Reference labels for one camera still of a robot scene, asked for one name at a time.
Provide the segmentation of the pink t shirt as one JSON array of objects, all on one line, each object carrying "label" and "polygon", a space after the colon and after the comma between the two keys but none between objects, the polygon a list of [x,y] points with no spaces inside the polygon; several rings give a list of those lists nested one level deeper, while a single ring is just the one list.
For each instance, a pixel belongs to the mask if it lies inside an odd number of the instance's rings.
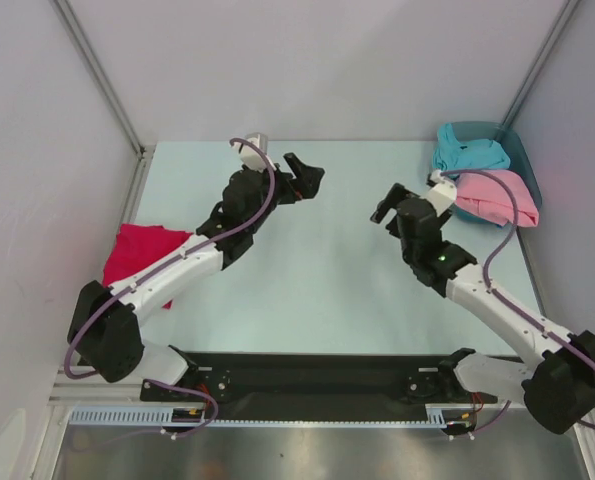
[{"label": "pink t shirt", "polygon": [[[513,194],[518,207],[519,227],[536,227],[539,211],[522,178],[510,170],[487,170],[501,180]],[[500,227],[514,218],[513,204],[506,190],[495,180],[477,173],[461,174],[456,182],[455,206],[469,219],[478,219]]]}]

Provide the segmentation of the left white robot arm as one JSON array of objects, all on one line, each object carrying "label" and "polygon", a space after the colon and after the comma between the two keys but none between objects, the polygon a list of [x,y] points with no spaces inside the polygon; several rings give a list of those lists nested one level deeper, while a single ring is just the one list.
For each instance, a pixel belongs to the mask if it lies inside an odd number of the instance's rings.
[{"label": "left white robot arm", "polygon": [[135,274],[108,286],[98,281],[79,293],[67,334],[67,353],[78,354],[106,382],[130,375],[162,383],[174,398],[191,397],[198,376],[172,345],[146,341],[142,328],[151,313],[193,282],[228,268],[253,245],[253,237],[279,205],[310,200],[325,171],[283,156],[283,172],[265,155],[241,158],[208,219],[180,246]]}]

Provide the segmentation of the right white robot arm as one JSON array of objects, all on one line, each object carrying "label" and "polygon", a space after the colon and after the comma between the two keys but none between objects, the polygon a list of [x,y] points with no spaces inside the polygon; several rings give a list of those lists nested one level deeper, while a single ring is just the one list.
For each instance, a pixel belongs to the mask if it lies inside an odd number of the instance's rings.
[{"label": "right white robot arm", "polygon": [[456,188],[439,181],[419,196],[394,184],[371,215],[399,239],[402,258],[416,279],[463,307],[509,345],[515,364],[462,349],[438,376],[440,393],[461,401],[486,393],[526,407],[543,428],[563,434],[595,408],[595,335],[574,334],[523,309],[485,274],[476,258],[446,241],[441,228],[450,217]]}]

